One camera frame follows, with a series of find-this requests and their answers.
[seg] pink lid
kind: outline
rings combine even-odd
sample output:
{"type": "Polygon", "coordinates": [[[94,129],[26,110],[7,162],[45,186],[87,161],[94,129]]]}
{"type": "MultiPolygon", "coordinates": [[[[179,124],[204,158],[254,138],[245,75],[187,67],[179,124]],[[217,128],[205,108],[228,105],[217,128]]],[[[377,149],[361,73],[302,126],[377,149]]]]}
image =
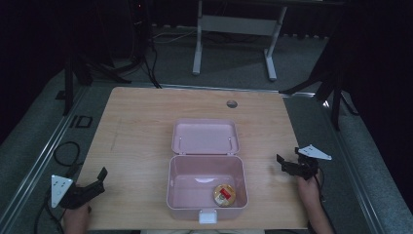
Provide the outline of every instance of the pink lid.
{"type": "Polygon", "coordinates": [[[235,123],[228,119],[179,119],[173,128],[176,154],[228,154],[240,150],[235,123]]]}

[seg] person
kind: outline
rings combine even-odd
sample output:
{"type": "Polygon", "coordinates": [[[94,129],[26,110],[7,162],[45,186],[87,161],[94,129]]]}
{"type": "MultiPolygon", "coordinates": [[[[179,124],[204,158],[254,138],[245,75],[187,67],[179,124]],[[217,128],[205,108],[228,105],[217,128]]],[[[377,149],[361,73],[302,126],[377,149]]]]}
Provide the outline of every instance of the person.
{"type": "MultiPolygon", "coordinates": [[[[333,234],[328,217],[319,200],[319,186],[314,177],[305,180],[297,176],[298,194],[307,212],[312,228],[317,234],[333,234]]],[[[89,225],[89,204],[76,210],[66,210],[63,215],[65,234],[86,234],[89,225]]]]}
{"type": "Polygon", "coordinates": [[[296,179],[298,194],[314,231],[317,234],[333,234],[333,228],[319,199],[319,185],[316,179],[311,177],[305,180],[301,176],[297,176],[296,179]]]}

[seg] white desk stand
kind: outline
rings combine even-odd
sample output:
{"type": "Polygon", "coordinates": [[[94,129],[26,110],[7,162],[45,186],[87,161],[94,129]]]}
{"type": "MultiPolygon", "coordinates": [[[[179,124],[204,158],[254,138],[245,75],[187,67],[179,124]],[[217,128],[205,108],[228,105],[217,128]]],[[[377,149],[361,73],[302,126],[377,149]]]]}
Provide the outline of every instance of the white desk stand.
{"type": "Polygon", "coordinates": [[[282,11],[278,20],[269,19],[243,19],[229,18],[219,16],[203,15],[203,0],[198,1],[198,26],[197,26],[197,47],[195,49],[194,67],[192,73],[199,75],[201,73],[201,57],[203,54],[202,32],[218,31],[230,33],[243,33],[251,35],[271,36],[272,41],[268,49],[264,50],[264,57],[267,63],[269,79],[277,79],[276,69],[273,63],[273,51],[277,43],[282,28],[282,21],[285,16],[286,7],[282,11]]]}

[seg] food can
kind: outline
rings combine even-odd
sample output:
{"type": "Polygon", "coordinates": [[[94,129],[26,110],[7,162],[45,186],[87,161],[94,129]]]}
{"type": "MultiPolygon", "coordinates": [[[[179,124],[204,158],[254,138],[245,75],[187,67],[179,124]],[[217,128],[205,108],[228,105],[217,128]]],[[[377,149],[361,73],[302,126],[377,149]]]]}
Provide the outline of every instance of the food can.
{"type": "Polygon", "coordinates": [[[230,207],[236,198],[235,189],[229,184],[221,184],[213,191],[213,200],[219,207],[230,207]]]}

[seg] pink plastic container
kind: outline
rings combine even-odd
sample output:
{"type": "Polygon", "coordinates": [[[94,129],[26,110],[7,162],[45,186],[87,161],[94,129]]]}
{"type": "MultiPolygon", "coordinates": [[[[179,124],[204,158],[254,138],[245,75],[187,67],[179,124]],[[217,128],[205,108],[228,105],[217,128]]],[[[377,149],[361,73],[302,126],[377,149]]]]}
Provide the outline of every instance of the pink plastic container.
{"type": "Polygon", "coordinates": [[[179,119],[174,126],[167,204],[176,219],[216,223],[236,218],[248,202],[237,131],[231,120],[179,119]],[[213,191],[220,184],[236,190],[235,203],[220,208],[213,191]]]}

